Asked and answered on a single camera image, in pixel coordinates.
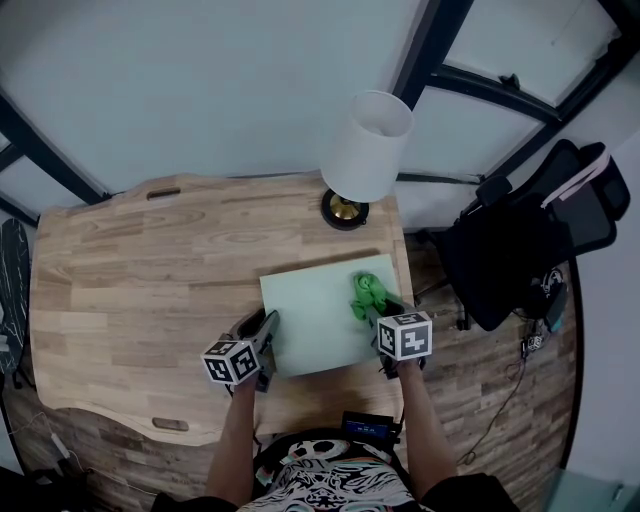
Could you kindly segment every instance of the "small display screen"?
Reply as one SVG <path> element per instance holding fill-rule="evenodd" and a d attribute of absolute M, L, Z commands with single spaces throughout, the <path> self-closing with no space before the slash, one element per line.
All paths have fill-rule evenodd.
<path fill-rule="evenodd" d="M 362 423 L 360 421 L 346 420 L 344 428 L 351 434 L 373 436 L 386 439 L 389 434 L 388 425 L 376 425 L 375 423 Z"/>

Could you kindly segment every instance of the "light green board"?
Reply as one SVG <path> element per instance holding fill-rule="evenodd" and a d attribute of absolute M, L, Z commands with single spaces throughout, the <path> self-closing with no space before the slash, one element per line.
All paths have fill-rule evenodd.
<path fill-rule="evenodd" d="M 351 312 L 353 277 L 371 273 L 398 294 L 391 256 L 383 254 L 260 278 L 267 313 L 277 309 L 280 327 L 273 351 L 282 377 L 319 372 L 377 356 L 366 322 Z"/>

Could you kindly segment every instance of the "marker cube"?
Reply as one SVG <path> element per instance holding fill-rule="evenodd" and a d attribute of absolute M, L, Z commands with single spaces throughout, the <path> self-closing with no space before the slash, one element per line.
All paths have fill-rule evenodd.
<path fill-rule="evenodd" d="M 237 385 L 260 371 L 251 341 L 218 340 L 201 357 L 207 375 L 218 384 Z"/>
<path fill-rule="evenodd" d="M 396 361 L 431 354 L 433 326 L 423 311 L 378 318 L 378 350 Z"/>

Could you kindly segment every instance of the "black office chair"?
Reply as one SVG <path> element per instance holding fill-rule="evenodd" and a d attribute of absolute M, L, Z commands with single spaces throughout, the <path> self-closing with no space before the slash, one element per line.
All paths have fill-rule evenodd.
<path fill-rule="evenodd" d="M 531 283 L 570 258 L 611 245 L 616 221 L 630 202 L 613 158 L 607 168 L 565 201 L 541 203 L 591 164 L 605 149 L 597 143 L 578 150 L 560 140 L 536 173 L 517 190 L 504 177 L 486 180 L 476 192 L 478 206 L 463 212 L 453 227 L 418 233 L 438 250 L 448 282 L 469 315 L 487 331 L 526 307 Z"/>

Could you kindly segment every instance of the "hand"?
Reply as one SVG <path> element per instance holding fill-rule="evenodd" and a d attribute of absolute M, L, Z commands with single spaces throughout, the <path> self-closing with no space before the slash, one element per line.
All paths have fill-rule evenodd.
<path fill-rule="evenodd" d="M 399 361 L 396 366 L 396 371 L 398 372 L 400 380 L 411 378 L 418 378 L 422 380 L 422 370 L 420 369 L 417 358 Z"/>
<path fill-rule="evenodd" d="M 247 392 L 251 392 L 253 391 L 255 393 L 256 391 L 256 383 L 258 382 L 258 374 L 260 372 L 255 372 L 252 375 L 249 376 L 249 378 L 247 380 L 242 381 L 240 384 L 238 384 L 235 387 L 234 390 L 234 394 L 235 393 L 247 393 Z"/>

